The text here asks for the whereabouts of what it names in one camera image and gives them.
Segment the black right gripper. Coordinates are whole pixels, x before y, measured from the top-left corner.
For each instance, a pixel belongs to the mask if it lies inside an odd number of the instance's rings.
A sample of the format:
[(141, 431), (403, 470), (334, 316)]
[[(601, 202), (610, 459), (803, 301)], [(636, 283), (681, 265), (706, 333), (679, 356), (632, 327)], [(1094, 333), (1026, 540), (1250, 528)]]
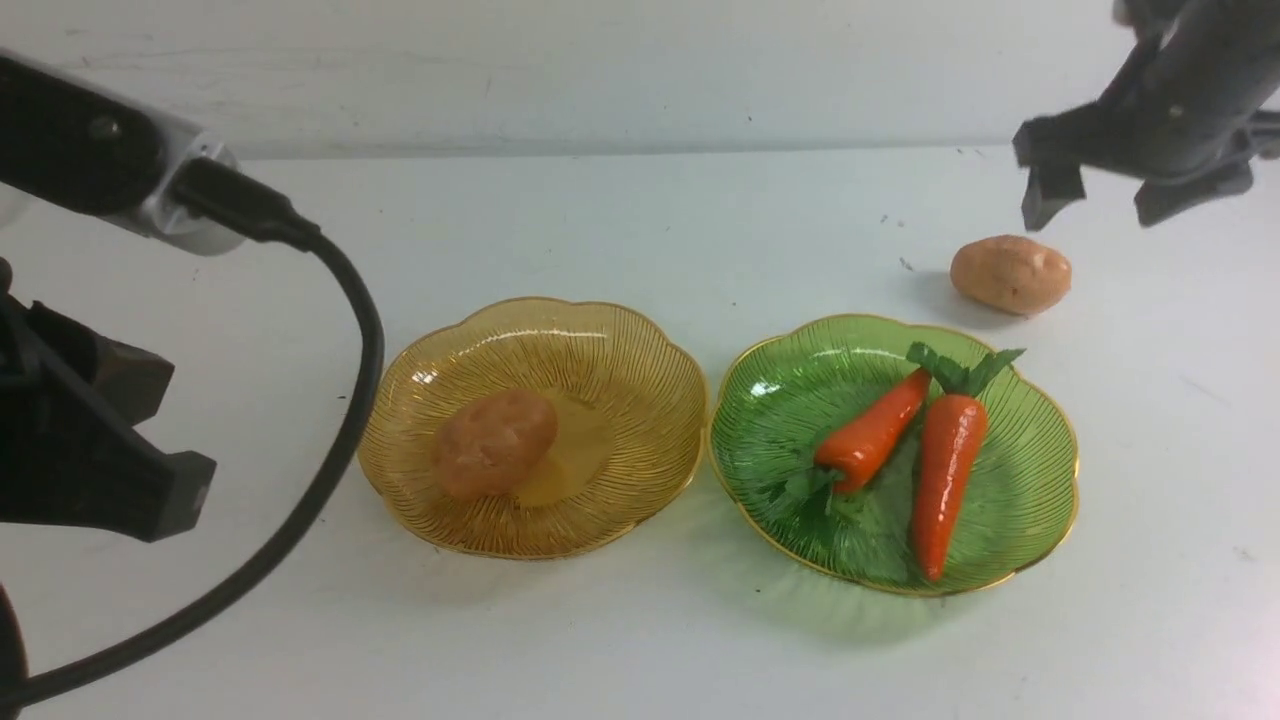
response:
[(1144, 179), (1134, 197), (1143, 228), (1254, 183), (1248, 161), (1224, 163), (1277, 92), (1277, 3), (1119, 8), (1135, 45), (1106, 90), (1092, 102), (1029, 119), (1014, 136), (1018, 164), (1028, 168), (1027, 232), (1043, 231), (1087, 197), (1080, 167)]

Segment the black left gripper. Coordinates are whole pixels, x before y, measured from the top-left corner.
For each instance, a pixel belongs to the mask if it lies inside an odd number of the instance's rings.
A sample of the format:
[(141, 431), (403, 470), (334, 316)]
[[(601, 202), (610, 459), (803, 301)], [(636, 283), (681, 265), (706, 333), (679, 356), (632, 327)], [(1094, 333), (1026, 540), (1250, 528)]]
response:
[[(165, 454), (133, 427), (160, 409), (175, 366), (110, 340), (42, 302), (12, 295), (3, 260), (3, 478), (5, 524), (78, 527), (154, 543), (195, 528), (218, 462)], [(124, 421), (84, 420), (76, 374)]]

